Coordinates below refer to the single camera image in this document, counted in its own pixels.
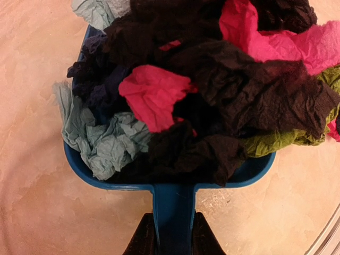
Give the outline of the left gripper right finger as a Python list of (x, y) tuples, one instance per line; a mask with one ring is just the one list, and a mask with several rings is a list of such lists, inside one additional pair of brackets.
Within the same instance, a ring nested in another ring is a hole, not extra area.
[(203, 213), (196, 212), (192, 232), (193, 255), (225, 255)]

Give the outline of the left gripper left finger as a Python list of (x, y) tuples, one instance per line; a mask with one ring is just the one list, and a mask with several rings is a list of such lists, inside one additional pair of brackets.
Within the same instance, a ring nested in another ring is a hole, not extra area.
[(143, 215), (123, 255), (155, 255), (157, 244), (152, 213)]

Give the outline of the blue plastic dustpan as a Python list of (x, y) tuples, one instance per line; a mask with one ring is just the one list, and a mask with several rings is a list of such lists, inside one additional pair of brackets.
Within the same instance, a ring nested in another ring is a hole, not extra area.
[[(197, 92), (196, 87), (181, 78), (175, 88), (170, 88), (178, 99), (187, 93)], [(181, 184), (110, 184), (92, 176), (80, 153), (64, 143), (67, 160), (86, 183), (105, 190), (149, 191), (153, 195), (153, 218), (156, 234), (156, 254), (192, 254), (192, 229), (195, 214), (196, 192), (199, 189), (242, 188), (260, 180), (272, 166), (276, 153), (261, 158), (250, 158), (238, 168), (226, 187), (210, 183)]]

